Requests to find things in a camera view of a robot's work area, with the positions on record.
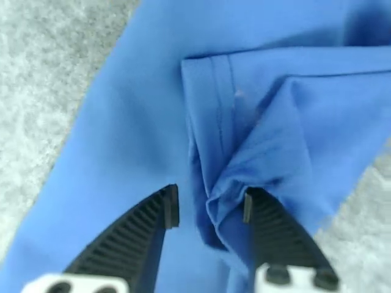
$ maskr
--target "blue fabric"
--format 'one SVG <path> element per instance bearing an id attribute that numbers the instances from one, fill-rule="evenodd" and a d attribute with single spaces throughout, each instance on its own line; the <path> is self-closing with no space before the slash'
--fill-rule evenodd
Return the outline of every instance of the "blue fabric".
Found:
<path id="1" fill-rule="evenodd" d="M 144 0 L 95 78 L 0 271 L 60 272 L 168 183 L 156 292 L 242 293 L 239 202 L 269 190 L 314 233 L 391 133 L 391 1 Z"/>

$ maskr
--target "textured floor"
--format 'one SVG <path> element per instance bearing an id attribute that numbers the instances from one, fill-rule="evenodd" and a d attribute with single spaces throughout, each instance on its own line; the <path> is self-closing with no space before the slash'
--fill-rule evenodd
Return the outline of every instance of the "textured floor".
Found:
<path id="1" fill-rule="evenodd" d="M 0 0 L 0 262 L 132 7 Z M 391 151 L 316 238 L 341 273 L 343 292 L 391 292 Z"/>

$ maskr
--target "ridged rubber pad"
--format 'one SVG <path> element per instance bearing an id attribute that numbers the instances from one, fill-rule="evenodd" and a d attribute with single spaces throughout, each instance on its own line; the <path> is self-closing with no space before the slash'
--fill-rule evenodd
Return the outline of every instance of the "ridged rubber pad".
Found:
<path id="1" fill-rule="evenodd" d="M 319 246 L 267 191 L 252 187 L 246 190 L 244 221 L 252 227 L 254 269 L 269 264 L 268 281 L 281 283 L 282 277 L 286 281 L 288 266 L 313 267 L 317 271 L 314 286 L 337 289 L 338 276 Z"/>
<path id="2" fill-rule="evenodd" d="M 117 219 L 65 272 L 120 277 L 132 293 L 152 293 L 166 228 L 178 224 L 178 189 L 169 185 Z"/>

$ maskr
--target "blue garment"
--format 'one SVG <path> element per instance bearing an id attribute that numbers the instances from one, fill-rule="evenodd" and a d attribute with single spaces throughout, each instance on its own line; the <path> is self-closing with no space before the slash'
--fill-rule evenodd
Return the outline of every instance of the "blue garment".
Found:
<path id="1" fill-rule="evenodd" d="M 391 1 L 143 0 L 0 271 L 60 272 L 169 183 L 156 292 L 247 291 L 238 204 L 266 188 L 314 233 L 391 134 Z"/>

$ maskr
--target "gray carpet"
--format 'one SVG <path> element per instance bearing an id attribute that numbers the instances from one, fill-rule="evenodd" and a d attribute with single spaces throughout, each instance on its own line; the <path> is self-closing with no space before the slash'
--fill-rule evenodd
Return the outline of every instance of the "gray carpet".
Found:
<path id="1" fill-rule="evenodd" d="M 0 260 L 133 7 L 0 0 Z M 391 152 L 316 238 L 343 277 L 343 292 L 391 292 Z"/>

